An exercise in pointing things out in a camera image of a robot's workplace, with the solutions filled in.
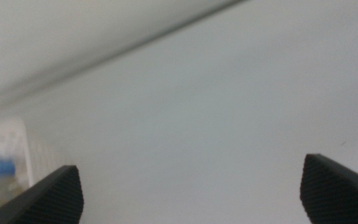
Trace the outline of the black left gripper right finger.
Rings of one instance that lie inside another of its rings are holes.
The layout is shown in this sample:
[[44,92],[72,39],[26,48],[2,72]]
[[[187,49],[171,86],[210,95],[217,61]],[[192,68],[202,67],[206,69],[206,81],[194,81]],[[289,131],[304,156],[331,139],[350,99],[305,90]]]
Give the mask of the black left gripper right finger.
[[307,154],[300,200],[311,223],[358,223],[358,173],[322,154]]

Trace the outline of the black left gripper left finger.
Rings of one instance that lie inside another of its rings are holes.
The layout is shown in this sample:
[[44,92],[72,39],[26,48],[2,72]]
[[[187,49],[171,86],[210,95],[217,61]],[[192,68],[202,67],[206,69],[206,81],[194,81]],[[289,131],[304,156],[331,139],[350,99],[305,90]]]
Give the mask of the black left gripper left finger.
[[77,166],[61,166],[0,207],[0,224],[79,224],[84,208]]

